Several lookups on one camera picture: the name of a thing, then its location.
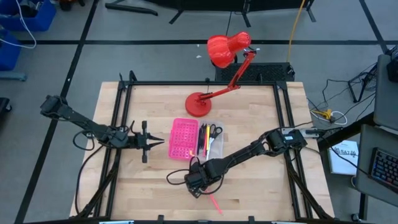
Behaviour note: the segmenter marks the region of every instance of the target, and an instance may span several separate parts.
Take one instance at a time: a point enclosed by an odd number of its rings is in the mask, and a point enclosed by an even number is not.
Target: black floor stripe
[[[34,44],[33,40],[20,40],[22,44]],[[78,45],[80,40],[37,40],[38,45]]]
[[[207,40],[87,40],[87,45],[206,44]],[[252,44],[287,45],[289,40],[252,40]],[[294,45],[377,45],[377,40],[293,40]]]
[[[387,45],[385,41],[383,40],[381,33],[379,29],[377,28],[376,23],[374,22],[373,16],[371,14],[371,11],[369,10],[368,6],[365,3],[365,0],[359,0],[359,3],[361,3],[362,9],[366,15],[366,18],[369,21],[370,26],[372,27],[372,30],[374,32],[374,35],[376,36],[377,41],[379,41],[379,45],[381,47],[381,50],[386,53],[388,51]]]
[[[31,40],[20,40],[33,44]],[[38,40],[42,45],[78,45],[79,40]],[[206,44],[207,40],[86,40],[85,45],[183,45]],[[397,44],[398,40],[386,40],[385,44]],[[252,40],[252,44],[287,45],[289,40]],[[293,40],[293,45],[378,45],[378,40]]]
[[[97,8],[97,5],[98,5],[98,1],[99,0],[94,0],[93,4],[91,6],[90,13],[88,14],[88,18],[87,18],[85,27],[83,29],[83,33],[81,34],[81,37],[80,37],[80,40],[79,40],[79,43],[78,43],[78,47],[77,47],[76,52],[75,52],[75,56],[73,57],[73,60],[71,62],[71,65],[70,65],[70,68],[69,68],[69,71],[68,71],[68,75],[67,75],[67,77],[65,79],[65,83],[63,85],[63,88],[62,88],[62,91],[61,91],[61,94],[60,94],[61,96],[65,97],[67,95],[67,93],[68,93],[70,82],[71,82],[71,80],[73,78],[73,74],[75,73],[76,66],[77,66],[77,63],[78,63],[79,58],[80,58],[81,50],[82,50],[82,48],[84,46],[84,43],[85,43],[85,40],[87,38],[87,33],[88,33],[88,30],[90,29],[91,22],[93,21],[93,17],[94,17],[94,14],[95,14],[95,11],[96,11],[96,8]],[[37,185],[37,181],[39,180],[40,173],[42,171],[45,158],[47,157],[47,153],[48,153],[49,148],[50,148],[50,144],[51,144],[54,132],[55,132],[55,128],[57,127],[57,123],[58,122],[55,121],[55,120],[52,120],[51,123],[50,123],[49,129],[48,129],[47,134],[45,135],[45,138],[44,138],[44,142],[43,142],[42,148],[40,150],[39,157],[37,159],[37,162],[36,162],[36,165],[34,167],[32,176],[30,177],[27,189],[25,191],[24,198],[22,199],[22,203],[21,203],[21,205],[19,207],[18,214],[17,214],[17,217],[15,219],[15,223],[23,223],[24,220],[25,220],[26,213],[28,211],[30,201],[32,200],[32,196],[33,196],[33,193],[35,191],[35,188],[36,188],[36,185]]]

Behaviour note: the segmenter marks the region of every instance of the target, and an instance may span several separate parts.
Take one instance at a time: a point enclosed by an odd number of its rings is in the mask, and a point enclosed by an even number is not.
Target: lamp arm
[[[254,57],[256,56],[256,51],[251,50],[249,52],[245,52],[243,55],[246,56],[244,59],[244,62],[239,67],[238,71],[235,73],[231,82],[228,84],[229,88],[231,88],[231,87],[234,88],[236,86],[236,82],[242,77],[244,71],[246,71],[246,69],[250,65],[251,61],[253,61]]]
[[[245,52],[244,54],[246,55],[246,58],[244,59],[244,62],[239,67],[238,71],[235,73],[234,77],[232,78],[228,86],[225,89],[218,90],[217,92],[214,93],[204,93],[199,96],[198,100],[200,101],[207,100],[215,96],[219,96],[221,94],[227,93],[232,90],[237,90],[238,88],[240,88],[241,86],[237,85],[236,82],[242,77],[244,71],[246,71],[251,61],[253,61],[254,56],[256,56],[256,51],[251,50],[249,52]]]

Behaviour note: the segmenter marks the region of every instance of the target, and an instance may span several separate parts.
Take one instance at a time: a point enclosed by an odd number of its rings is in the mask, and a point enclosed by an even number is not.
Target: scissors
[[[222,127],[217,127],[215,124],[210,126],[210,141],[209,144],[211,145],[213,141],[223,132]]]

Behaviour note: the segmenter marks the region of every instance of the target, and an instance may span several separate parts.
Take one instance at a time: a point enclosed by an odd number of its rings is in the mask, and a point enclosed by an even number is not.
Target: pink container
[[[169,157],[190,159],[196,154],[198,145],[199,121],[176,118],[170,132]]]

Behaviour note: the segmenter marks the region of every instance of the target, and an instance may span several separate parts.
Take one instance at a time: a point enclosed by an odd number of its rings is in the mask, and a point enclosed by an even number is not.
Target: gray carpet floor
[[[159,17],[132,12],[111,11],[99,1],[87,40],[192,40],[225,34],[229,12],[184,12],[175,24],[168,21],[176,10],[142,1],[128,1],[134,6],[149,7]],[[85,7],[74,5],[72,11],[57,8],[57,15],[47,32],[34,33],[38,40],[79,40],[92,0]],[[393,19],[398,2],[370,1],[366,4],[384,40],[398,40],[398,27]],[[316,0],[312,7],[316,22],[303,11],[295,40],[376,40],[358,0]],[[250,12],[251,28],[240,15],[232,13],[228,34],[245,30],[253,39],[287,40],[297,9]],[[21,40],[29,40],[24,32],[15,32]],[[287,45],[259,44],[255,62],[284,62]],[[39,114],[46,95],[59,95],[70,70],[77,45],[39,44],[34,50],[23,49],[14,71],[25,72],[26,82],[0,80],[0,97],[8,97],[14,107],[0,125],[0,217],[2,223],[13,223],[42,147],[50,121]],[[303,82],[308,98],[321,103],[326,79],[349,80],[377,61],[382,53],[379,45],[293,45],[290,62],[296,81]],[[214,79],[215,69],[209,63],[206,46],[182,45],[84,45],[76,66],[67,100],[73,108],[92,117],[101,82],[117,81],[134,70],[139,80],[204,80]],[[330,83],[329,98],[347,87]],[[359,85],[354,87],[359,93]],[[372,94],[365,92],[364,97]],[[348,114],[348,124],[357,119],[371,98]],[[329,101],[329,108],[345,112],[352,107],[348,91]],[[370,113],[373,105],[362,114]],[[313,119],[315,126],[329,128]],[[78,128],[59,123],[34,192],[25,222],[67,218],[76,186],[76,175],[83,152],[73,147],[72,136]],[[359,141],[359,136],[351,138]],[[325,175],[336,217],[350,220],[358,212],[360,193],[351,187],[350,177],[330,174],[327,155],[323,156]],[[369,199],[368,221],[396,223],[398,208]]]

